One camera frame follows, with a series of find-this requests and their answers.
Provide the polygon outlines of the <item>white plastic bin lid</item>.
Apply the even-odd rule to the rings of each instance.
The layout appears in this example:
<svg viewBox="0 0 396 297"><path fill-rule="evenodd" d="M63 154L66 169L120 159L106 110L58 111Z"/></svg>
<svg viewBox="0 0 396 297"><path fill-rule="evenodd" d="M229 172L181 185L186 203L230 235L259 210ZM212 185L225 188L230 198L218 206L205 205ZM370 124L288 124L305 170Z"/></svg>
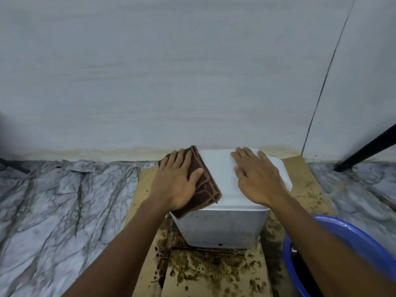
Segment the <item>white plastic bin lid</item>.
<svg viewBox="0 0 396 297"><path fill-rule="evenodd" d="M265 206L247 199L238 187L235 175L233 150L198 150L196 146L185 149L192 152L188 176L198 169L204 172L197 182L194 196L181 209L173 211L176 219L197 210L262 211Z"/></svg>

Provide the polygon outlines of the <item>stained brown cardboard sheet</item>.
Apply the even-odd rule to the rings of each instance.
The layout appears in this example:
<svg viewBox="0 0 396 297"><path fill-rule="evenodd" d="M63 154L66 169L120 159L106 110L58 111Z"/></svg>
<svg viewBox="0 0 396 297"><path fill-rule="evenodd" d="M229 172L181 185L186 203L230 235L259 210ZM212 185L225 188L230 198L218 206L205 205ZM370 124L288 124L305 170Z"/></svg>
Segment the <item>stained brown cardboard sheet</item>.
<svg viewBox="0 0 396 297"><path fill-rule="evenodd" d="M291 195L313 214L333 214L329 201L302 156L283 159L293 183ZM138 169L138 184L125 224L148 197L154 167ZM167 214L157 231L132 297L300 297L286 270L284 229L269 214L260 238L248 250L189 246L172 229Z"/></svg>

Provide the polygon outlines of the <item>thin black rod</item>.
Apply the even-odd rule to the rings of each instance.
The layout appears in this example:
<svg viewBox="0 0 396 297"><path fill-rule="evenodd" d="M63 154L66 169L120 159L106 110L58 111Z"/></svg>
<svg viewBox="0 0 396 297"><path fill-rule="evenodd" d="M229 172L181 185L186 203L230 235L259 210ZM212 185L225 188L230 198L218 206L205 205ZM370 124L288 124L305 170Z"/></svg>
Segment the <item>thin black rod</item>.
<svg viewBox="0 0 396 297"><path fill-rule="evenodd" d="M15 169L17 171L20 171L20 172L22 172L24 174L29 174L31 172L29 169L24 168L21 165L15 163L13 161L6 160L6 159L3 159L3 158L0 158L0 164L4 165L5 167L10 167L10 168Z"/></svg>

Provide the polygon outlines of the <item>person's right forearm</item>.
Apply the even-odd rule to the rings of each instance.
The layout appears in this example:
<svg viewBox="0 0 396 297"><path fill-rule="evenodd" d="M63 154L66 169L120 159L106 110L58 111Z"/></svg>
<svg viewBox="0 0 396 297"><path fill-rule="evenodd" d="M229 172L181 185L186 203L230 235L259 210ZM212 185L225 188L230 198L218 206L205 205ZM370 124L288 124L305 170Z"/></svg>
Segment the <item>person's right forearm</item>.
<svg viewBox="0 0 396 297"><path fill-rule="evenodd" d="M396 297L396 283L322 227L289 194L266 200L324 297Z"/></svg>

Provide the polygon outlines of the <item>blue plastic basin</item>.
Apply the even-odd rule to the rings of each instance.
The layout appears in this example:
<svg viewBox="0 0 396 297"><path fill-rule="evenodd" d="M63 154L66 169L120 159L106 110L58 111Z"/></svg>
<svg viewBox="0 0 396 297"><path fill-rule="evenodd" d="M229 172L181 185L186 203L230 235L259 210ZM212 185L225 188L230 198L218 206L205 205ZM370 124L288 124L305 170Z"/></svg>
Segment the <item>blue plastic basin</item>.
<svg viewBox="0 0 396 297"><path fill-rule="evenodd" d="M335 217L320 214L315 214L313 217L356 254L370 262L376 270L396 283L396 260L370 235ZM285 234L283 241L283 258L291 282L300 297L323 297L308 266L288 234Z"/></svg>

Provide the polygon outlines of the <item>person's right hand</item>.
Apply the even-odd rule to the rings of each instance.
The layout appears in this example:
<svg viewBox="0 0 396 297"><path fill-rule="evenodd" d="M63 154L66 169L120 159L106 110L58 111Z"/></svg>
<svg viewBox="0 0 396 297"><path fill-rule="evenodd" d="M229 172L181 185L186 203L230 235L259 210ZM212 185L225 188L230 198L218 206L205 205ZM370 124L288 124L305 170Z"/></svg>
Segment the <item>person's right hand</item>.
<svg viewBox="0 0 396 297"><path fill-rule="evenodd" d="M235 151L231 152L231 156L235 160ZM245 170L247 180L243 186L238 187L252 202L275 209L291 200L280 172L275 166L274 171L260 171L257 160L251 166L242 168Z"/></svg>

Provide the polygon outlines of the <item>brown patterned cleaning cloth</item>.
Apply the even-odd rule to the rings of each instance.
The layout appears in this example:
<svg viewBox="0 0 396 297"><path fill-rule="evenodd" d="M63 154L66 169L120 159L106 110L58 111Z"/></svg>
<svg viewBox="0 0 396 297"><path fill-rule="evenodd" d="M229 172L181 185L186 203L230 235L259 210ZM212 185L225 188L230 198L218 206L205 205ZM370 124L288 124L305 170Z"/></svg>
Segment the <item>brown patterned cleaning cloth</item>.
<svg viewBox="0 0 396 297"><path fill-rule="evenodd" d="M196 146L173 151L158 166L150 195L176 219L220 200L220 189Z"/></svg>

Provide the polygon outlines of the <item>black metal leg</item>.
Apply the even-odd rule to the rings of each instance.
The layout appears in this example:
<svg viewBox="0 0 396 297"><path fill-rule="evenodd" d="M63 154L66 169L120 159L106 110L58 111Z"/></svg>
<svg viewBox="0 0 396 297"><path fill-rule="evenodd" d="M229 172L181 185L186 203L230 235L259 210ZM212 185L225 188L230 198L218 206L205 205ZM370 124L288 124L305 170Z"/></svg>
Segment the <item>black metal leg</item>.
<svg viewBox="0 0 396 297"><path fill-rule="evenodd" d="M348 169L351 169L356 164L363 162L364 160L376 155L385 149L388 149L396 144L396 124L387 129L385 132L380 134L374 140L366 144L364 147L359 149L353 155L348 157L342 162L337 163L334 166L334 171L342 173Z"/></svg>

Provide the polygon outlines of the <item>person's left hand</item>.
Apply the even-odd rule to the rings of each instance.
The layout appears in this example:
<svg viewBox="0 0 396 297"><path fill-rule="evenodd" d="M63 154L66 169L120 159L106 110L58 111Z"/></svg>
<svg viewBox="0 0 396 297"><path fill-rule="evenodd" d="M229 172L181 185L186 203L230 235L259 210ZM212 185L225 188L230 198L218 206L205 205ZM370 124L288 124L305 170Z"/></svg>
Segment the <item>person's left hand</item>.
<svg viewBox="0 0 396 297"><path fill-rule="evenodd" d="M150 188L149 197L146 201L152 208L152 211L158 215L181 209L191 200L195 193L195 190L188 188L188 171L191 164L192 152L185 151L185 170L173 171L173 159L177 152L176 150L171 152L167 164L170 170L170 178L159 179L156 173Z"/></svg>

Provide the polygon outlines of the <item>white plastic bin body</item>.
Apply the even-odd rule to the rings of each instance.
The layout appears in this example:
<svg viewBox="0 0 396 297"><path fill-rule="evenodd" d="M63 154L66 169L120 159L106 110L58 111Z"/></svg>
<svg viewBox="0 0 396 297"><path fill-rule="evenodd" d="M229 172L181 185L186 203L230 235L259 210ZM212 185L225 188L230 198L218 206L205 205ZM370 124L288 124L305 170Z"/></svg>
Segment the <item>white plastic bin body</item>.
<svg viewBox="0 0 396 297"><path fill-rule="evenodd" d="M259 240L268 209L197 210L181 219L171 213L186 243L196 248L250 249Z"/></svg>

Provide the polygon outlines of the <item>person's left forearm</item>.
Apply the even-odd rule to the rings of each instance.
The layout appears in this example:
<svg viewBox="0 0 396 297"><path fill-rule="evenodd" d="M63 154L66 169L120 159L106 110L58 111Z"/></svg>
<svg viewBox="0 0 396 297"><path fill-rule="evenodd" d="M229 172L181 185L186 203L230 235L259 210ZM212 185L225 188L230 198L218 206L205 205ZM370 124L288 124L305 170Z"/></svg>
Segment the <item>person's left forearm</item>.
<svg viewBox="0 0 396 297"><path fill-rule="evenodd" d="M170 201L150 196L62 297L131 297Z"/></svg>

